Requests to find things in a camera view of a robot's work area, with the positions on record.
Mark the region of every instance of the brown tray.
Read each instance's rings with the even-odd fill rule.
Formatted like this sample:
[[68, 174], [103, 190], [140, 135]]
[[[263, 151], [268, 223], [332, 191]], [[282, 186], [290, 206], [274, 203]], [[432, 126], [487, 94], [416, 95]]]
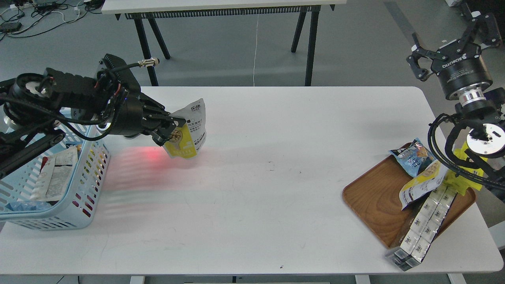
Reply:
[[[402, 210], [398, 197], [401, 188], [411, 179], [391, 155], [346, 186], [342, 192], [347, 205], [388, 248], [412, 211], [410, 207]], [[476, 199], [472, 188], [467, 189], [465, 196], [458, 194], [438, 235]]]

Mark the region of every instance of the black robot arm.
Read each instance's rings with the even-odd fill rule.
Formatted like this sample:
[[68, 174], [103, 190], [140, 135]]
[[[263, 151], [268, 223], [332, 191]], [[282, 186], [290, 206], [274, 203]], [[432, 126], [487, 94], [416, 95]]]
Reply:
[[[162, 146], [186, 121], [171, 116], [163, 105], [143, 94], [129, 70], [157, 63], [151, 58], [127, 65], [121, 58], [106, 54], [96, 78], [46, 68], [43, 75], [26, 73], [0, 82], [0, 106], [14, 130], [0, 132], [0, 178], [63, 140], [65, 133], [56, 129], [60, 123], [85, 140], [108, 134], [145, 134]], [[61, 114], [62, 108], [71, 109], [70, 118]], [[96, 125], [101, 134], [86, 137], [71, 123]]]
[[[474, 41], [480, 36], [482, 43]], [[453, 115], [441, 114], [430, 124], [428, 145], [433, 155], [449, 169], [467, 179], [483, 184], [492, 190], [500, 190], [505, 197], [505, 167], [494, 169], [483, 158], [505, 156], [505, 121], [501, 119], [501, 105], [505, 103], [505, 90], [497, 88], [484, 92], [492, 85], [492, 79], [482, 60], [482, 50], [497, 47], [502, 40], [492, 14], [477, 15], [470, 19], [461, 38], [455, 39], [437, 51], [424, 49], [416, 34], [412, 54], [407, 57], [414, 75], [421, 81], [436, 74], [445, 98], [458, 100]], [[431, 72], [420, 67], [419, 59], [432, 60]], [[442, 122], [454, 124], [444, 147], [445, 154], [436, 143], [435, 131]], [[470, 157], [462, 160], [452, 152], [460, 132], [469, 128], [466, 151]], [[480, 177], [462, 167], [482, 169], [487, 177]]]

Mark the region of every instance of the blue plastic basket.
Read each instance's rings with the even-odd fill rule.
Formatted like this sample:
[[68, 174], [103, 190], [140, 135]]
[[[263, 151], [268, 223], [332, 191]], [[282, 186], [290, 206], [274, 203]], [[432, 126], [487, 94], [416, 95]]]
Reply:
[[[95, 126], [73, 126], [89, 137], [99, 134]], [[110, 153], [101, 140], [85, 141], [64, 125], [58, 128], [66, 133], [58, 145], [0, 180], [0, 221], [30, 229], [62, 230], [84, 228], [93, 220]], [[82, 144], [82, 149], [64, 197], [46, 210], [14, 212], [6, 208], [9, 202], [30, 200], [42, 158], [66, 149], [67, 144]]]

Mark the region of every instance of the gray floor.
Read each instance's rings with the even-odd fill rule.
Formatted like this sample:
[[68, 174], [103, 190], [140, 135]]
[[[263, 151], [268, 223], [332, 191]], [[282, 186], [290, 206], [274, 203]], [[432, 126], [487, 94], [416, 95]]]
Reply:
[[[466, 24], [456, 8], [443, 0], [397, 0], [425, 47], [435, 50], [459, 37]], [[0, 2], [0, 10], [5, 6]], [[72, 11], [63, 11], [66, 20]], [[61, 23], [61, 15], [44, 18], [33, 33]], [[207, 18], [159, 19], [171, 60], [157, 67], [160, 85], [183, 86], [298, 86], [303, 85], [308, 42], [309, 17], [296, 54], [289, 51], [297, 14], [249, 15]], [[24, 26], [33, 20], [25, 17]], [[323, 7], [319, 19], [314, 86], [417, 86], [435, 115], [453, 113], [453, 102], [446, 101], [435, 77], [419, 82], [410, 71], [405, 57], [410, 40], [397, 25], [383, 1], [348, 0], [332, 12]], [[162, 58], [152, 32], [147, 36], [153, 56]], [[105, 54], [120, 56], [126, 62], [141, 59], [141, 50], [133, 21], [112, 15], [91, 15], [46, 34], [25, 38], [5, 38], [0, 42], [0, 80], [20, 73], [41, 73], [52, 67], [69, 73], [93, 76], [98, 60]], [[505, 86], [504, 49], [484, 52], [494, 87]], [[141, 85], [149, 85], [147, 72], [134, 69]], [[505, 206], [489, 192], [479, 193], [479, 208], [488, 226], [505, 220]], [[60, 276], [0, 276], [0, 283], [56, 283]], [[446, 275], [376, 275], [379, 283], [449, 283]], [[503, 283], [505, 272], [465, 275], [467, 283]], [[126, 276], [86, 275], [83, 284], [128, 283]], [[224, 278], [151, 277], [147, 283], [231, 282]], [[329, 281], [354, 283], [351, 276], [339, 277], [243, 277], [237, 282]], [[60, 284], [76, 283], [76, 276], [66, 276]]]

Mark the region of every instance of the black table leg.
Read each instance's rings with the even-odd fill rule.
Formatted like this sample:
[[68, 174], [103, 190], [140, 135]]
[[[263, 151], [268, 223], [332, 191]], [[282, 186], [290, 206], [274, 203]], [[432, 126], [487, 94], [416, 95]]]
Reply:
[[165, 41], [163, 40], [163, 37], [161, 36], [161, 32], [160, 32], [160, 29], [158, 28], [156, 20], [155, 19], [148, 19], [148, 21], [149, 21], [149, 24], [151, 25], [151, 29], [153, 29], [153, 33], [155, 34], [156, 40], [158, 41], [158, 44], [161, 47], [161, 51], [163, 52], [165, 59], [170, 59], [170, 53], [168, 53], [167, 46], [165, 44]]
[[[147, 43], [147, 38], [145, 37], [144, 24], [142, 24], [141, 19], [135, 19], [135, 27], [137, 28], [138, 40], [140, 41], [140, 47], [142, 48], [142, 53], [144, 54], [144, 59], [151, 58], [151, 51], [149, 50], [149, 44]], [[150, 66], [147, 68], [149, 73], [149, 79], [151, 80], [151, 85], [158, 86], [158, 79], [156, 78], [156, 72], [154, 67]]]
[[319, 9], [311, 12], [311, 29], [309, 33], [309, 52], [307, 54], [307, 69], [305, 71], [305, 86], [312, 84], [312, 68], [314, 66], [314, 52], [316, 50], [317, 23], [319, 20]]
[[300, 40], [301, 29], [304, 27], [305, 16], [307, 12], [300, 12], [298, 16], [298, 23], [296, 24], [296, 31], [294, 32], [293, 44], [291, 45], [291, 52], [295, 53]]

